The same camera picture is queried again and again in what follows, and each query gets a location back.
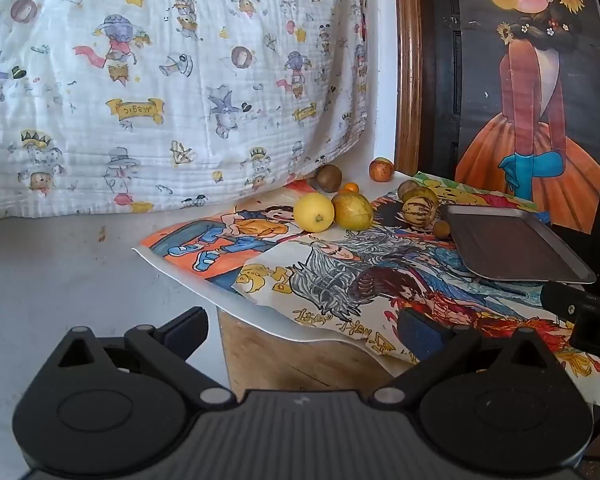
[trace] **metal tray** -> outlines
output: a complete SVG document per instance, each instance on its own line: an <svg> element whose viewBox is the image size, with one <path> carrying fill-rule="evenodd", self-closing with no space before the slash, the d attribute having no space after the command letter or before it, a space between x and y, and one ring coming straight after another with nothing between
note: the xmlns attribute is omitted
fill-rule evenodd
<svg viewBox="0 0 600 480"><path fill-rule="evenodd" d="M596 275L533 213L512 208L445 205L440 215L467 269L503 282L593 283Z"/></svg>

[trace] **round fruit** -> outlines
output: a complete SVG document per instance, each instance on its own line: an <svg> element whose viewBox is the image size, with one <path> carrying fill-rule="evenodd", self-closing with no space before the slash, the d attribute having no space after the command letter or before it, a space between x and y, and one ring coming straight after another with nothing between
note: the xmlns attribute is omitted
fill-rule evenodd
<svg viewBox="0 0 600 480"><path fill-rule="evenodd" d="M336 192L342 184L342 172L339 167L333 164L321 167L315 177L318 184L320 184L320 188L327 193Z"/></svg>
<svg viewBox="0 0 600 480"><path fill-rule="evenodd" d="M418 186L404 193L402 216L414 227L430 224L438 209L438 197L426 186Z"/></svg>
<svg viewBox="0 0 600 480"><path fill-rule="evenodd" d="M304 231L319 233L333 223L334 209L321 193L307 193L294 205L294 221Z"/></svg>
<svg viewBox="0 0 600 480"><path fill-rule="evenodd" d="M444 220L438 220L433 224L433 235L438 240L446 240L451 234L451 226Z"/></svg>
<svg viewBox="0 0 600 480"><path fill-rule="evenodd" d="M376 158L369 165L369 176L376 182L389 182L394 176L394 165L386 158Z"/></svg>
<svg viewBox="0 0 600 480"><path fill-rule="evenodd" d="M342 188L342 191L350 191L352 193L359 193L360 188L358 187L358 184L356 184L355 182L347 182L344 185L344 187Z"/></svg>
<svg viewBox="0 0 600 480"><path fill-rule="evenodd" d="M335 210L335 221L343 229L362 231L369 229L374 219L374 210L360 193L345 191L331 199Z"/></svg>
<svg viewBox="0 0 600 480"><path fill-rule="evenodd" d="M417 180L405 180L402 184L400 184L400 186L398 187L398 191L397 191L397 195L398 195L398 198L400 199L400 202L404 202L403 196L408 191L418 187L419 185L420 184L418 184Z"/></svg>

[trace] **wooden door frame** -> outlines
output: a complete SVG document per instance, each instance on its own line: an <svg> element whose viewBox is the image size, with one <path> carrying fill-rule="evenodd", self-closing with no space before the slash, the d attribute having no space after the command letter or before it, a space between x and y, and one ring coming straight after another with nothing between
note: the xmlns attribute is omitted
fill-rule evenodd
<svg viewBox="0 0 600 480"><path fill-rule="evenodd" d="M422 21L420 0L395 0L398 25L398 95L395 167L418 171L422 128Z"/></svg>

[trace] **metal bolt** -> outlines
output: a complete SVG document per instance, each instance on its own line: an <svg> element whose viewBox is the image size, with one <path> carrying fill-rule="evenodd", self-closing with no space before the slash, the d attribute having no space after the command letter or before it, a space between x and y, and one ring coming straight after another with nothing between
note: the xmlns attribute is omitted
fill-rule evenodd
<svg viewBox="0 0 600 480"><path fill-rule="evenodd" d="M388 386L374 391L374 399L383 404L398 404L404 400L404 391Z"/></svg>
<svg viewBox="0 0 600 480"><path fill-rule="evenodd" d="M207 388L200 393L200 400L207 404L224 404L231 399L231 392L224 388Z"/></svg>

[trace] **kiwi fruit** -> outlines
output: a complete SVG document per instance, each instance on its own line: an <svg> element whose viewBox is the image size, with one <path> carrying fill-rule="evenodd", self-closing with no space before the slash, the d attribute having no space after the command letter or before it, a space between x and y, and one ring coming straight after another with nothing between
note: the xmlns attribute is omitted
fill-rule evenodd
<svg viewBox="0 0 600 480"><path fill-rule="evenodd" d="M342 172L333 164L321 167L315 177L320 188L327 193L335 193L342 184Z"/></svg>

